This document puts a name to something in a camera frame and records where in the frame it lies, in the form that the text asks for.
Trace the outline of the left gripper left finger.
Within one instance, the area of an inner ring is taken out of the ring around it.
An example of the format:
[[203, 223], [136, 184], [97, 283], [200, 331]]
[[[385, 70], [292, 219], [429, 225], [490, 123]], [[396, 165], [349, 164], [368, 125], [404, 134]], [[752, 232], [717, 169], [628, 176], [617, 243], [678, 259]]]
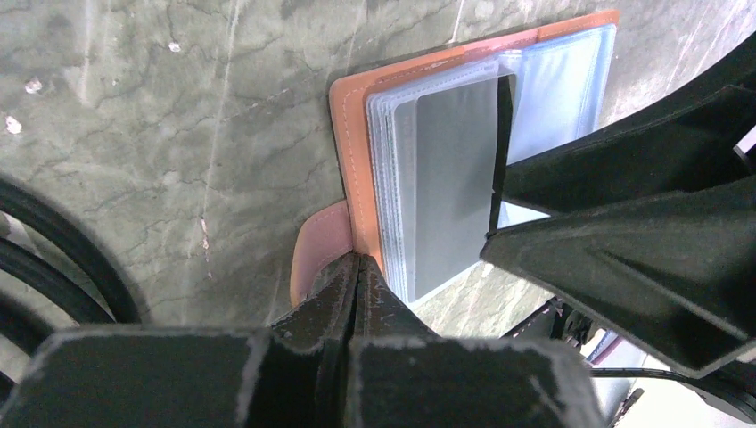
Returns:
[[298, 353], [314, 353], [330, 339], [340, 342], [348, 329], [357, 291], [359, 256], [338, 260], [330, 281], [271, 325], [279, 341]]

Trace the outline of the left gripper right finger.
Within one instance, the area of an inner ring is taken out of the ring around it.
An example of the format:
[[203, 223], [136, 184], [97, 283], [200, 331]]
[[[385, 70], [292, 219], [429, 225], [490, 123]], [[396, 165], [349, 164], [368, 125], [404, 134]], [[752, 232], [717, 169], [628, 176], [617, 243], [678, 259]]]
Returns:
[[357, 279], [353, 302], [353, 338], [411, 336], [437, 338], [389, 288], [376, 260], [355, 255]]

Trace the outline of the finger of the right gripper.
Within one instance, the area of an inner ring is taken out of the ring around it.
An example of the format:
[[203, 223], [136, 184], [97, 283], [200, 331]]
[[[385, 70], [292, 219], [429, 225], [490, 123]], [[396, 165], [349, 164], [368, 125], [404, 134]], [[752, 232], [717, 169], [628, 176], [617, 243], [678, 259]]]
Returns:
[[548, 213], [666, 193], [732, 191], [755, 173], [735, 146], [755, 126], [755, 37], [656, 103], [506, 170], [502, 198]]
[[510, 226], [481, 258], [549, 290], [684, 375], [755, 346], [755, 180]]

